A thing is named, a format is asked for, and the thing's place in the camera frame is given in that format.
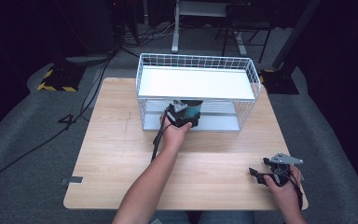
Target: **wooden table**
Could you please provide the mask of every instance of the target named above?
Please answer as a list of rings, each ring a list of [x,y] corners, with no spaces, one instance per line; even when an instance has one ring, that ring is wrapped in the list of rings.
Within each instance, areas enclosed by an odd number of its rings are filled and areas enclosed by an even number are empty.
[[[150,163],[156,133],[141,128],[135,79],[106,78],[73,172],[83,181],[69,184],[65,207],[117,209]],[[269,172],[262,158],[278,152],[288,154],[263,89],[239,133],[187,134],[158,209],[277,209],[269,189],[248,168]]]

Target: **silver metal part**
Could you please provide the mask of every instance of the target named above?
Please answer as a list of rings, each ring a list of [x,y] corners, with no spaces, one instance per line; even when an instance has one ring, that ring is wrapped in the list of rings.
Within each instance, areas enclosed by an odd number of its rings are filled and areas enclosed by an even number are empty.
[[[175,113],[181,112],[182,110],[187,108],[187,105],[182,103],[173,103],[173,108],[175,109]]]
[[[285,155],[281,152],[279,152],[274,157],[269,159],[269,161],[273,162],[273,163],[284,163],[284,164],[302,164],[302,163],[304,163],[303,160]]]
[[[69,183],[81,184],[81,182],[83,182],[83,176],[71,176],[69,177],[69,179],[63,178],[60,184],[64,186],[68,186]]]
[[[175,117],[174,117],[170,112],[167,112],[167,115],[168,115],[168,117],[170,117],[173,121],[176,121]]]
[[[281,184],[280,178],[279,178],[277,175],[274,175],[274,177],[275,177],[275,181],[276,181],[278,184]]]

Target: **black cable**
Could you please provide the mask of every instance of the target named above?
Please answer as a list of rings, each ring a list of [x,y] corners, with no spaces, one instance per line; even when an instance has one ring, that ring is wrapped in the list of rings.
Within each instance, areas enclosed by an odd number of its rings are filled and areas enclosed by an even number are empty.
[[[127,50],[127,49],[124,49],[123,47],[121,47],[121,49],[124,50],[126,53],[132,55],[132,56],[135,56],[135,57],[137,57],[137,58],[140,58],[140,57],[141,57],[141,56],[139,56],[139,55],[137,55],[137,54],[135,54],[135,53],[132,53],[131,51],[129,51],[129,50]]]
[[[94,96],[95,96],[96,93],[98,92],[98,89],[100,88],[101,80],[103,79],[103,73],[104,73],[103,68],[104,68],[104,67],[106,68],[106,66],[110,63],[110,60],[106,61],[106,62],[103,64],[103,66],[102,66],[101,69],[100,69],[100,75],[98,75],[98,77],[95,79],[95,81],[92,82],[92,85],[91,85],[91,87],[89,88],[89,92],[87,93],[87,96],[90,94],[90,92],[91,92],[92,88],[94,87],[95,83],[97,83],[97,81],[100,80],[100,82],[99,82],[99,84],[98,84],[99,86],[95,89],[95,92],[94,92],[94,95],[93,95],[91,101],[93,100]],[[83,111],[84,104],[86,103],[87,96],[84,98],[83,103],[82,103],[82,105],[81,105],[80,114],[81,114],[81,117],[82,117],[85,121],[90,122],[90,120],[89,120],[89,119],[86,119],[86,118],[83,116],[83,113],[81,113],[81,112]]]
[[[112,61],[113,57],[116,55],[116,53],[114,52],[109,60],[103,65],[103,71],[102,71],[102,74],[104,73],[107,65]],[[86,105],[86,107],[80,112],[79,115],[77,115],[77,117],[75,117],[74,120],[70,121],[66,127],[64,127],[63,129],[61,129],[59,132],[57,132],[56,134],[54,134],[53,136],[51,136],[47,141],[43,142],[42,144],[40,144],[39,146],[37,147],[34,147],[33,149],[27,151],[26,153],[22,154],[21,156],[19,156],[16,160],[10,162],[8,165],[6,165],[4,168],[0,169],[0,174],[2,174],[7,168],[9,168],[10,166],[12,166],[13,164],[15,164],[16,162],[18,162],[19,160],[21,160],[22,158],[26,157],[27,155],[35,152],[36,150],[38,150],[39,148],[43,147],[45,144],[51,142],[53,139],[55,139],[56,137],[58,137],[60,134],[62,134],[65,130],[67,130],[72,124],[76,123],[76,121],[83,115],[83,113],[90,107],[91,105],[91,102],[94,100],[97,92],[98,92],[98,89],[99,87],[101,86],[101,83],[102,83],[102,77],[100,78],[99,80],[99,83],[98,83],[98,87],[97,87],[97,90],[94,92],[91,100],[89,101],[89,103]]]
[[[295,187],[295,191],[296,191],[297,198],[298,198],[298,207],[301,211],[302,207],[303,207],[303,193],[301,192],[301,189],[296,182],[295,176],[293,174],[290,174],[290,176],[284,175],[284,177],[286,177],[290,181],[290,183],[292,183],[293,186]]]
[[[126,42],[126,39],[122,39],[122,45],[127,47],[127,48],[138,48],[138,47],[144,47],[146,46],[147,44],[149,44],[150,42],[152,42],[153,40],[160,40],[160,39],[163,39],[165,37],[167,37],[167,35],[173,35],[173,33],[170,33],[170,34],[166,34],[166,35],[163,35],[163,33],[167,30],[169,30],[170,28],[173,29],[174,27],[174,23],[170,24],[168,27],[166,28],[161,28],[159,31],[156,31],[156,28],[155,30],[150,33],[150,34],[147,34],[147,32],[150,30],[150,29],[147,29],[146,32],[143,34],[143,35],[140,35],[140,36],[143,36],[140,40],[140,43],[127,43]]]
[[[167,117],[167,111],[164,110],[164,115],[162,116],[162,119],[161,119],[161,125],[159,126],[159,130],[158,130],[158,133],[155,137],[155,139],[153,140],[153,145],[154,145],[154,149],[153,149],[153,154],[152,154],[152,160],[151,162],[153,161],[153,159],[156,158],[156,155],[157,155],[157,151],[158,151],[158,145],[159,145],[159,142],[161,140],[161,137],[162,135],[164,134],[165,130],[167,130],[168,127],[170,127],[172,124],[169,124],[167,127],[165,127],[164,129],[164,123],[165,123],[165,118]]]
[[[154,36],[155,34],[158,34],[158,35],[161,35],[162,33],[164,33],[167,29],[167,28],[161,28],[159,30],[157,30],[157,27],[154,27],[153,31],[151,33],[148,33],[150,31],[151,28],[148,28],[143,34],[139,35],[140,37],[140,43],[144,42],[147,38],[151,37],[151,36]],[[125,38],[125,40],[128,40],[128,39],[132,39],[134,40],[133,37],[129,37],[129,38]]]

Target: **wire mesh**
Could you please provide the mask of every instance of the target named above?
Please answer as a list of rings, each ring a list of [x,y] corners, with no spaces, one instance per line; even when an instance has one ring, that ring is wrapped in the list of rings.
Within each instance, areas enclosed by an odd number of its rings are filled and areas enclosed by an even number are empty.
[[[258,74],[255,70],[253,61],[249,58],[233,57],[214,57],[214,56],[195,56],[195,55],[176,55],[176,54],[141,54],[136,79],[137,93],[141,85],[141,78],[144,66],[169,66],[169,67],[194,67],[208,69],[238,69],[244,70],[249,79],[254,100],[225,100],[204,99],[201,107],[201,115],[208,116],[235,116],[237,118],[239,130],[245,123],[255,100],[261,90]],[[141,119],[145,128],[146,114],[158,113],[168,106],[170,101],[159,98],[139,99]]]

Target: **chair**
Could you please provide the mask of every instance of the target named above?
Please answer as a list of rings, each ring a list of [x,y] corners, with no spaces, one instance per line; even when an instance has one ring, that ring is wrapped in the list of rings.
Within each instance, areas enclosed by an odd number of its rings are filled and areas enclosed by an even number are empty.
[[[215,39],[217,39],[217,37],[220,35],[223,27],[226,28],[226,34],[225,42],[223,44],[222,57],[225,55],[228,32],[252,31],[255,33],[247,41],[246,46],[263,46],[260,58],[258,60],[258,62],[261,63],[267,42],[269,41],[269,34],[271,32],[272,26],[268,20],[266,12],[264,11],[264,8],[261,6],[260,0],[248,0],[246,2],[234,1],[227,5],[224,24],[220,27]],[[253,40],[259,31],[268,31],[264,44],[249,43]]]

